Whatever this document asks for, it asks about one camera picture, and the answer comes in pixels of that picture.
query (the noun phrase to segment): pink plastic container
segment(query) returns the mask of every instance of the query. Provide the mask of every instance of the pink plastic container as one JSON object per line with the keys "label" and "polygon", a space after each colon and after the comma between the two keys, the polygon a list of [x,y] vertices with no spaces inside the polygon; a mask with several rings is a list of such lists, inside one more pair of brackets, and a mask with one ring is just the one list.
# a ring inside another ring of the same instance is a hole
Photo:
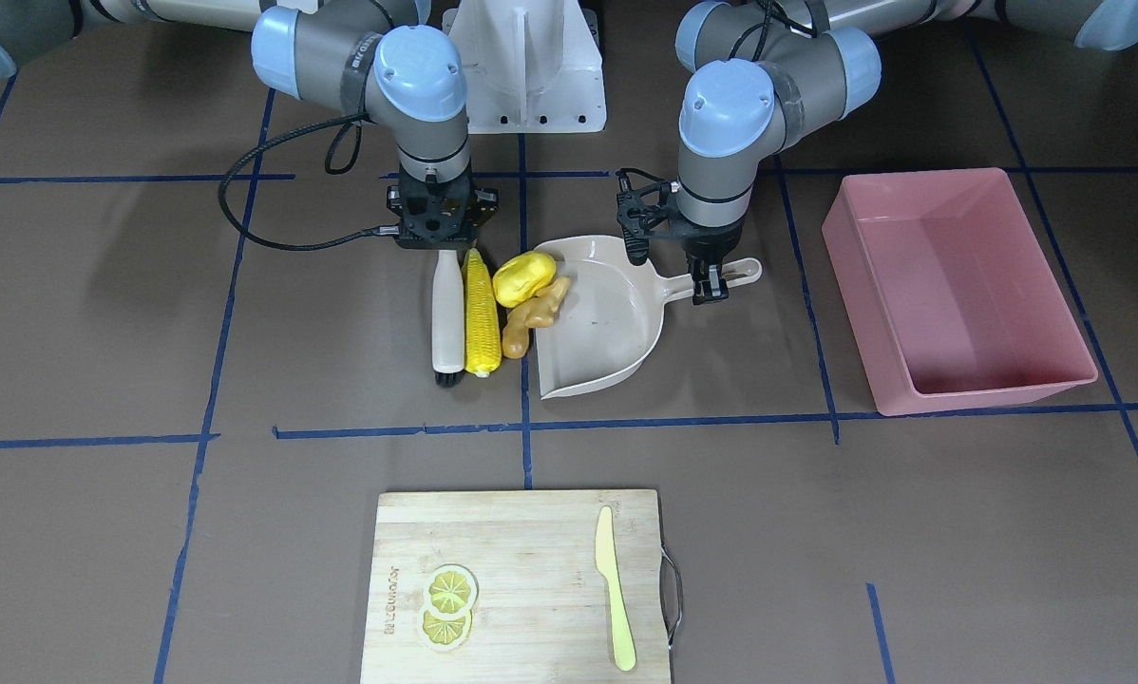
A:
{"label": "pink plastic container", "polygon": [[822,233],[882,414],[1024,404],[1097,380],[1003,170],[848,176]]}

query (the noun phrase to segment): yellow corn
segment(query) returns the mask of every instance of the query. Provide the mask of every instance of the yellow corn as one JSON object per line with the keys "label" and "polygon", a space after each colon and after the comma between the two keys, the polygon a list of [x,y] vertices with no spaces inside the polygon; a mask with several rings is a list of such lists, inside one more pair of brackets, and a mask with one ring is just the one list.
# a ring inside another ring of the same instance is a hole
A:
{"label": "yellow corn", "polygon": [[463,259],[464,339],[463,368],[476,377],[489,377],[501,365],[501,328],[489,267],[475,247]]}

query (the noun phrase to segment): knife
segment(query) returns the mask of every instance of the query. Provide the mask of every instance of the knife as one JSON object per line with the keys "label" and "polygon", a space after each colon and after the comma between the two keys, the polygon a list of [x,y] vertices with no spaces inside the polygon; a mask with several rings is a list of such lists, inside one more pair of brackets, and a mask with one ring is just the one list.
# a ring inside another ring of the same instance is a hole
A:
{"label": "knife", "polygon": [[599,511],[595,526],[595,568],[607,580],[609,613],[612,618],[612,656],[616,667],[624,671],[637,666],[637,649],[633,644],[629,615],[624,610],[624,594],[620,592],[620,568],[616,560],[616,534],[612,530],[612,506]]}

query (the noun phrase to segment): cutting board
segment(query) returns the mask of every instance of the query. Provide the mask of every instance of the cutting board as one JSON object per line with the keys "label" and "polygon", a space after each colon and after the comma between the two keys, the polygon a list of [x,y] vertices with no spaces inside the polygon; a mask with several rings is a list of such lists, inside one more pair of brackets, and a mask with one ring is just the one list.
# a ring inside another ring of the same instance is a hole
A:
{"label": "cutting board", "polygon": [[[637,665],[612,661],[595,524],[612,506]],[[469,636],[448,651],[422,633],[430,572],[477,580]],[[362,684],[669,684],[661,524],[652,489],[389,493],[379,497]]]}

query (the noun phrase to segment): ginger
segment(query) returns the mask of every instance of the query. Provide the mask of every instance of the ginger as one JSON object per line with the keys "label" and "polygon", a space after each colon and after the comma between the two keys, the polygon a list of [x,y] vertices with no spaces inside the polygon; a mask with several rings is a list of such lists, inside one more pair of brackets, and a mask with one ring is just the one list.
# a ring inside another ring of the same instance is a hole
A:
{"label": "ginger", "polygon": [[505,329],[501,330],[501,351],[508,360],[521,360],[531,345],[530,329],[549,328],[555,321],[560,304],[564,302],[572,281],[561,275],[552,285],[536,291],[535,296],[505,315]]}

